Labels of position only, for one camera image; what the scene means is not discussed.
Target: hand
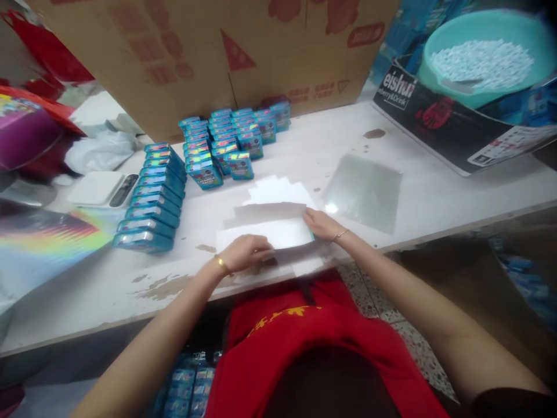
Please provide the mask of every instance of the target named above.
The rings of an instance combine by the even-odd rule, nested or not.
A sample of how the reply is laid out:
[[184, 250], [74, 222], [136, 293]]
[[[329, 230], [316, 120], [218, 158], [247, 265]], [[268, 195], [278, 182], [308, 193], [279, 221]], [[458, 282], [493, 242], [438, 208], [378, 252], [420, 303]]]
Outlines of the hand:
[[325, 212], [308, 208], [303, 215], [313, 234], [325, 241], [332, 241], [335, 236], [346, 231], [346, 228], [327, 215]]
[[273, 246], [262, 235], [242, 235], [219, 255], [230, 271], [245, 270], [274, 253]]

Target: teal plastic basin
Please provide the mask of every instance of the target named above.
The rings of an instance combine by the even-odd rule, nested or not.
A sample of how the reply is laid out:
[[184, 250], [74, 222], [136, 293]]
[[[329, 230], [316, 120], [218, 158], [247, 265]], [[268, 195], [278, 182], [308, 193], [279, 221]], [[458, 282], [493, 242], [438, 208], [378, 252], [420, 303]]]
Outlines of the teal plastic basin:
[[[431, 55], [466, 41], [498, 41], [522, 45], [534, 59], [530, 74], [512, 87], [500, 90], [463, 86], [443, 78], [432, 66]], [[539, 20], [512, 10], [488, 10], [457, 17], [440, 26], [427, 40], [418, 69], [421, 84], [477, 109], [509, 93], [526, 89], [548, 77], [557, 66], [557, 46], [553, 33]]]

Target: cardboard box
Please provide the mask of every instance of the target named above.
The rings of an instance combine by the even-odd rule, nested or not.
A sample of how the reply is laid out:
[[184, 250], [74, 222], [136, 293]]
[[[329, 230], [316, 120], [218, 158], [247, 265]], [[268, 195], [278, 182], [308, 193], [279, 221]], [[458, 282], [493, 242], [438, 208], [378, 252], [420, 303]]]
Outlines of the cardboard box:
[[533, 152], [557, 135], [557, 125], [511, 125], [420, 84], [404, 66], [391, 65], [373, 98], [375, 107], [462, 176]]
[[221, 107], [354, 102], [397, 0], [29, 0], [153, 141]]
[[[544, 266], [544, 278], [549, 279], [556, 272], [555, 232], [555, 227], [520, 230], [503, 238]], [[403, 251], [400, 258], [405, 268], [474, 318], [540, 379], [555, 381], [557, 337], [530, 309], [486, 240], [440, 239], [419, 250]]]

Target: white candy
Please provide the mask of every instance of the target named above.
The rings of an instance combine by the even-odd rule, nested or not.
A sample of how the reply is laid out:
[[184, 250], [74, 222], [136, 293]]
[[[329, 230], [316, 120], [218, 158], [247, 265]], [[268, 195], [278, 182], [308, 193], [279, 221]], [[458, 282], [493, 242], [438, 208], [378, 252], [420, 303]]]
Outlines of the white candy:
[[500, 90], [520, 84], [531, 71], [534, 59], [528, 50], [512, 42], [466, 41], [431, 55], [431, 62], [450, 81], [478, 80], [478, 90]]

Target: person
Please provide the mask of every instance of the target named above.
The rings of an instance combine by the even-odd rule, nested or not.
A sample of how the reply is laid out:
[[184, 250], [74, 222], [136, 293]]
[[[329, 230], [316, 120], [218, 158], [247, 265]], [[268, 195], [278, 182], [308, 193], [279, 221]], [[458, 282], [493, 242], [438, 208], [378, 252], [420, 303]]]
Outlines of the person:
[[[359, 314], [336, 270], [240, 297], [205, 417], [557, 416], [548, 387], [470, 316], [324, 212], [303, 216], [341, 246], [425, 337], [460, 401], [435, 392], [399, 335]], [[105, 371], [76, 418], [141, 414], [220, 280], [273, 254], [244, 235], [207, 262]]]

